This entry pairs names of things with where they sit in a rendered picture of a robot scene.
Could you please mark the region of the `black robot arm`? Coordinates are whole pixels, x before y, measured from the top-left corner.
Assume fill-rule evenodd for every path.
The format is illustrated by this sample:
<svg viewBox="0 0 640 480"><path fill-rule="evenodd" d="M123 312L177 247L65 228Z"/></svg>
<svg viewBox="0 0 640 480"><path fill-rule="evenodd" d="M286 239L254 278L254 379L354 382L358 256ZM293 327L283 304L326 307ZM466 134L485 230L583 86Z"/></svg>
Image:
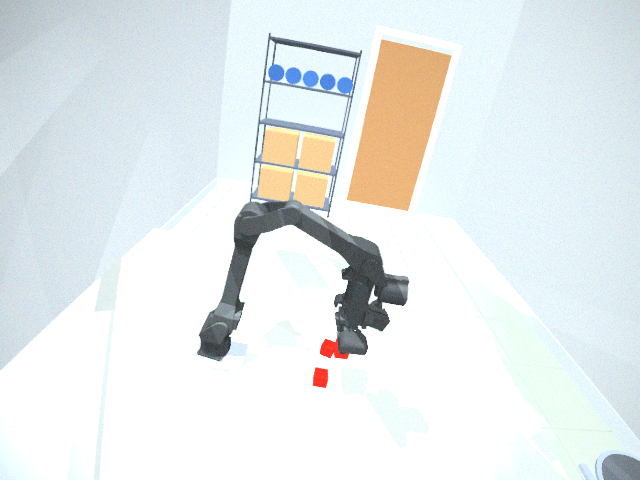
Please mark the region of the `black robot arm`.
<svg viewBox="0 0 640 480"><path fill-rule="evenodd" d="M348 281L345 297L364 305L374 297L370 311L365 313L361 329L383 332L390 319L382 303L405 306L408 301L407 276L387 274L378 245L363 237L346 233L336 225L304 206L296 199L286 201L250 201L234 221L234 251L216 309L208 312L198 333L201 340L197 355L223 361L231 347L230 335L237 331L246 302L240 292L248 269L252 249L261 233L293 225L339 253L349 267L341 270ZM375 286L375 288L374 288Z"/></svg>

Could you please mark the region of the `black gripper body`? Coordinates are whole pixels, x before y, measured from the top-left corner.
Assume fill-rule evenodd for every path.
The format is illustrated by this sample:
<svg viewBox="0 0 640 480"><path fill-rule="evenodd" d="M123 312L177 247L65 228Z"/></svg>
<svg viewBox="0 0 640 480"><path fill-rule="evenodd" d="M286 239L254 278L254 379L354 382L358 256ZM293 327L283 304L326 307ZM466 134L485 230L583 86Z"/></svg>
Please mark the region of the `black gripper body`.
<svg viewBox="0 0 640 480"><path fill-rule="evenodd" d="M345 293L339 293L335 296L334 308L338 308L339 323L343 323L344 328L338 335L338 350L341 353L366 355L368 343L359 326L362 326L365 313L370 311L369 303L355 304L345 297Z"/></svg>

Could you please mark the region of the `red cube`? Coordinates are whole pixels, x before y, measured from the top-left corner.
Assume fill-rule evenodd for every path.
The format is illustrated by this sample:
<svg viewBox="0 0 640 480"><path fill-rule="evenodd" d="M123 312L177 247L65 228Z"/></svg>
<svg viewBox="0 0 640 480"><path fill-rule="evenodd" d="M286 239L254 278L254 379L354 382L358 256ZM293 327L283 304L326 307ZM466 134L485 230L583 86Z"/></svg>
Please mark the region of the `red cube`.
<svg viewBox="0 0 640 480"><path fill-rule="evenodd" d="M315 368L312 386L326 388L328 383L329 369Z"/></svg>
<svg viewBox="0 0 640 480"><path fill-rule="evenodd" d="M323 344L321 345L319 354L331 358L334 353L334 346L336 342L328 340L325 338Z"/></svg>
<svg viewBox="0 0 640 480"><path fill-rule="evenodd" d="M340 354L340 351L338 350L338 343L337 343L337 339L336 339L336 343L334 346L334 358L341 358L341 359L348 359L349 357L349 353L346 354Z"/></svg>

